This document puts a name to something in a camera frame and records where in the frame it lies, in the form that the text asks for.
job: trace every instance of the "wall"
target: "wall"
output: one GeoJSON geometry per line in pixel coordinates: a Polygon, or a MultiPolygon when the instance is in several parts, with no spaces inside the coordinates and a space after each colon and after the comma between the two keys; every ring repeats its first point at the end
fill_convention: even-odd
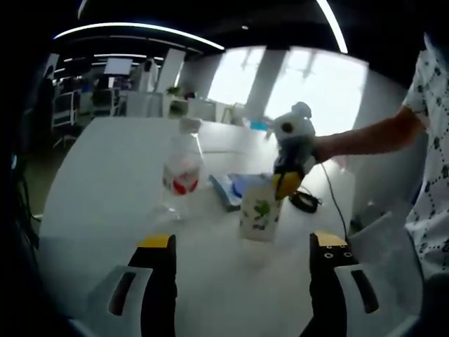
{"type": "Polygon", "coordinates": [[[287,51],[265,51],[245,106],[245,116],[249,119],[261,120],[263,117],[286,53],[287,51]]]}
{"type": "MultiPolygon", "coordinates": [[[[406,93],[406,88],[369,71],[354,128],[394,116],[406,93]]],[[[362,211],[370,200],[381,206],[397,197],[410,201],[422,181],[426,147],[427,136],[422,133],[404,150],[349,158],[349,166],[356,174],[354,213],[362,211]]]]}
{"type": "Polygon", "coordinates": [[[156,85],[156,92],[165,93],[168,88],[175,84],[176,77],[180,73],[182,63],[184,62],[184,57],[184,51],[177,49],[170,49],[168,51],[156,85]]]}
{"type": "Polygon", "coordinates": [[[179,84],[186,91],[194,91],[200,98],[207,98],[213,77],[222,54],[187,61],[182,66],[179,84]]]}
{"type": "Polygon", "coordinates": [[[56,69],[56,64],[58,63],[58,54],[50,54],[48,58],[38,65],[35,69],[35,72],[32,75],[32,80],[29,83],[30,87],[27,95],[25,95],[25,101],[23,104],[23,112],[20,115],[19,120],[19,138],[20,138],[20,151],[22,153],[29,153],[33,151],[35,148],[39,147],[41,144],[40,139],[43,139],[43,134],[39,134],[39,132],[48,131],[49,129],[41,128],[38,130],[36,127],[36,113],[39,112],[34,111],[33,107],[37,102],[37,96],[39,93],[39,87],[43,80],[43,77],[47,73],[48,67],[50,65],[53,66],[53,71],[56,69]]]}

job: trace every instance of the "white table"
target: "white table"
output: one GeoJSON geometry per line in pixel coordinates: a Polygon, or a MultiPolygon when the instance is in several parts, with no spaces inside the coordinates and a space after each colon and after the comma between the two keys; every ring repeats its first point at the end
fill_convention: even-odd
{"type": "MultiPolygon", "coordinates": [[[[173,233],[177,336],[298,336],[311,318],[309,233],[343,235],[322,168],[304,185],[323,205],[309,215],[285,201],[272,245],[240,239],[238,213],[225,213],[208,183],[196,196],[206,213],[182,225],[157,224],[150,210],[176,132],[177,122],[167,119],[99,118],[75,142],[51,186],[40,231],[41,273],[53,299],[62,312],[82,317],[88,292],[113,267],[128,264],[137,242],[173,233]]],[[[263,132],[204,123],[199,135],[209,173],[272,169],[276,143],[263,132]]],[[[331,161],[326,167],[349,223],[354,177],[331,161]]]]}

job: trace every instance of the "patterned shirt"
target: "patterned shirt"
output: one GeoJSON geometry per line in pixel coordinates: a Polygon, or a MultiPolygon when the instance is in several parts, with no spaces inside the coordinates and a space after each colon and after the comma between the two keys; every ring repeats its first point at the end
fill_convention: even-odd
{"type": "Polygon", "coordinates": [[[422,51],[404,105],[429,135],[424,180],[407,218],[425,279],[449,273],[449,74],[422,51]]]}

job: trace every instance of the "person's arm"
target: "person's arm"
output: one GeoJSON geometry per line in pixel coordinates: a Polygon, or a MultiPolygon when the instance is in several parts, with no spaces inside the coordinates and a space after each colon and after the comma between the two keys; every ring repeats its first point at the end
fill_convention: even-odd
{"type": "Polygon", "coordinates": [[[424,128],[416,114],[403,105],[395,117],[359,130],[317,137],[318,162],[346,154],[378,154],[393,152],[412,143],[424,128]]]}

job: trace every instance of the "led strip light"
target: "led strip light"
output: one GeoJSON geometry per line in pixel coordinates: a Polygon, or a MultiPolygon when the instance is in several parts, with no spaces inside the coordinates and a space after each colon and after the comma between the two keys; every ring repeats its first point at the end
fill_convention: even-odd
{"type": "Polygon", "coordinates": [[[123,57],[123,58],[147,58],[146,55],[140,55],[140,54],[94,54],[94,58],[108,58],[108,57],[123,57]]]}
{"type": "Polygon", "coordinates": [[[348,54],[348,48],[346,47],[346,43],[344,42],[344,37],[340,26],[338,25],[337,19],[335,18],[332,9],[327,2],[327,0],[316,0],[318,5],[321,7],[326,20],[329,22],[330,28],[334,33],[335,40],[337,40],[338,48],[341,53],[348,54]]]}
{"type": "Polygon", "coordinates": [[[65,32],[59,33],[58,35],[53,37],[53,39],[58,39],[58,38],[63,37],[64,35],[67,35],[67,34],[80,32],[81,30],[92,29],[92,28],[101,28],[101,27],[134,27],[134,28],[145,28],[145,29],[160,30],[162,32],[168,32],[168,33],[173,33],[173,34],[176,34],[176,35],[181,35],[183,37],[188,37],[190,39],[202,42],[204,44],[208,44],[209,46],[212,46],[212,47],[214,47],[216,49],[220,49],[221,51],[225,49],[223,46],[221,46],[219,44],[216,44],[216,43],[214,43],[212,41],[203,39],[202,37],[198,37],[198,36],[193,35],[193,34],[182,32],[180,30],[176,30],[176,29],[173,29],[173,28],[162,27],[162,26],[157,26],[157,25],[148,25],[148,24],[145,24],[145,23],[131,23],[131,22],[94,23],[92,25],[86,25],[86,26],[81,26],[81,27],[76,27],[76,28],[72,28],[72,29],[66,30],[65,32]]]}

